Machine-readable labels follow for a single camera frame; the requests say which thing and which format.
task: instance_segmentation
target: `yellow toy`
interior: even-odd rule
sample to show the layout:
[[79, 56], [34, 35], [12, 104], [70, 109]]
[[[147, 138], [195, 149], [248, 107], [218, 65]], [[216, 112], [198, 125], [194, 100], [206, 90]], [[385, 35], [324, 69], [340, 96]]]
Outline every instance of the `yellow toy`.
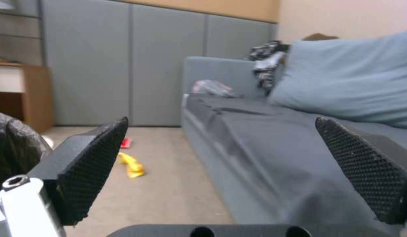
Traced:
[[145, 174], [145, 168], [135, 158], [126, 153], [119, 152], [119, 163], [127, 164], [127, 175], [136, 178]]

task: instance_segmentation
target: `red object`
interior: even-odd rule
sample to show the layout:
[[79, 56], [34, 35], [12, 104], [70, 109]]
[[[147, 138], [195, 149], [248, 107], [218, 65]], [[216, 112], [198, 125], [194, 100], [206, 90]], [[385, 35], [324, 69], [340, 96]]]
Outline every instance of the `red object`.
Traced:
[[132, 143], [132, 140], [130, 138], [124, 138], [122, 144], [120, 145], [120, 148], [129, 148], [130, 143]]

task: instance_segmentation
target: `wooden shelf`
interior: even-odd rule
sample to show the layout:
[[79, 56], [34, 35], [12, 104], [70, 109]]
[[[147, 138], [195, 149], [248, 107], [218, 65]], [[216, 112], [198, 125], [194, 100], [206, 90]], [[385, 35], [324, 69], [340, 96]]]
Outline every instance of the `wooden shelf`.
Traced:
[[0, 66], [22, 66], [22, 64], [21, 63], [8, 63], [8, 62], [0, 61]]

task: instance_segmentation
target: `gray couch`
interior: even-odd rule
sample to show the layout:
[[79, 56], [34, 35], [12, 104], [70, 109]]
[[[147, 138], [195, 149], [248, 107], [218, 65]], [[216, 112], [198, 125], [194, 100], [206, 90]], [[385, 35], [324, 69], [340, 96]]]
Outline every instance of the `gray couch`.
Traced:
[[[366, 225], [395, 235], [375, 218], [315, 129], [321, 115], [272, 106], [256, 88], [254, 64], [189, 57], [184, 61], [182, 127], [239, 224]], [[187, 94], [197, 80], [218, 80], [245, 98]], [[334, 120], [385, 135], [407, 149], [407, 130]]]

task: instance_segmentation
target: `plastic bag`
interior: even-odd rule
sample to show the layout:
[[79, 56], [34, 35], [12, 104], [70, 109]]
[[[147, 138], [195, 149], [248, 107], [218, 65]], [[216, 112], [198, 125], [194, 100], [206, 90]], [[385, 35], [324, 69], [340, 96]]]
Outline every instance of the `plastic bag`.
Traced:
[[26, 174], [48, 156], [50, 146], [32, 128], [0, 113], [0, 190], [3, 181]]
[[240, 97], [232, 91], [231, 87], [214, 80], [196, 81], [191, 91], [192, 93], [205, 93], [228, 98]]

